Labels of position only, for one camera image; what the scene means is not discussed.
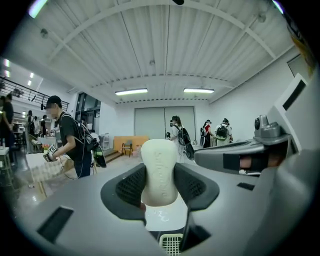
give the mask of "jeans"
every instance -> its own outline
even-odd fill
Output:
[[[90,176],[91,152],[84,152],[83,159],[74,160],[74,169],[78,178]]]

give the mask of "ceiling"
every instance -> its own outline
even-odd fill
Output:
[[[213,102],[293,43],[267,0],[49,0],[35,19],[26,17],[10,46],[102,102],[123,103]],[[115,95],[139,88],[148,93]]]

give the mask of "white wall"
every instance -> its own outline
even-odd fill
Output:
[[[109,133],[110,146],[113,147],[114,136],[135,135],[135,109],[156,107],[194,107],[196,140],[200,141],[200,127],[209,118],[207,101],[166,100],[151,102],[134,102],[117,104],[116,107],[101,103],[99,134]]]
[[[239,88],[210,105],[210,120],[215,128],[227,118],[234,141],[252,139],[254,121],[265,115],[294,78],[287,62],[297,55],[289,51]]]

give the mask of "door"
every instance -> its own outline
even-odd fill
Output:
[[[196,139],[195,130],[195,112],[194,107],[165,107],[165,130],[169,132],[172,136],[172,127],[170,127],[170,121],[173,116],[180,117],[183,127],[187,130],[191,141]]]
[[[136,108],[134,134],[149,139],[165,139],[165,110],[163,107]]]

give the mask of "chair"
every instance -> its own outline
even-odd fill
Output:
[[[122,143],[121,156],[123,156],[124,153],[125,155],[127,155],[126,150],[129,150],[129,157],[130,157],[131,152],[133,151],[132,140],[127,140],[126,143]]]

